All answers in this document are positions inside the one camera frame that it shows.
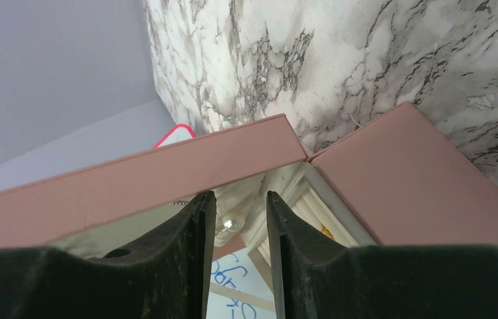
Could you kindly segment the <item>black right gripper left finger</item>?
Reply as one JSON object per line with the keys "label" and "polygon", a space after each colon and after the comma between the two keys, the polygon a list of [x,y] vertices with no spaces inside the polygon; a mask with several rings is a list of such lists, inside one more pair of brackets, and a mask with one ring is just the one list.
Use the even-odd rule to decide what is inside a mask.
{"label": "black right gripper left finger", "polygon": [[101,258],[0,249],[0,318],[204,318],[215,217],[206,191]]}

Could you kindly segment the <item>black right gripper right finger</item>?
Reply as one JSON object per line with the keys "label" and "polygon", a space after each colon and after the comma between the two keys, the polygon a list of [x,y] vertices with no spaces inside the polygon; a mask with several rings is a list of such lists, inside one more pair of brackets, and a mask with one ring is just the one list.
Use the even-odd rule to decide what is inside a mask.
{"label": "black right gripper right finger", "polygon": [[498,246],[346,247],[269,191],[278,318],[498,318]]}

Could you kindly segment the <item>pink jewelry box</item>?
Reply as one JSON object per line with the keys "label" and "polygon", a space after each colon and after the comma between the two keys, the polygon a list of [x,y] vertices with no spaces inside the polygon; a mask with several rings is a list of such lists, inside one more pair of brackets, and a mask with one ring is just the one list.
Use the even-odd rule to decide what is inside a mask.
{"label": "pink jewelry box", "polygon": [[290,164],[309,163],[383,245],[498,245],[498,188],[411,103],[309,156],[287,118],[0,191],[0,247],[43,245]]}

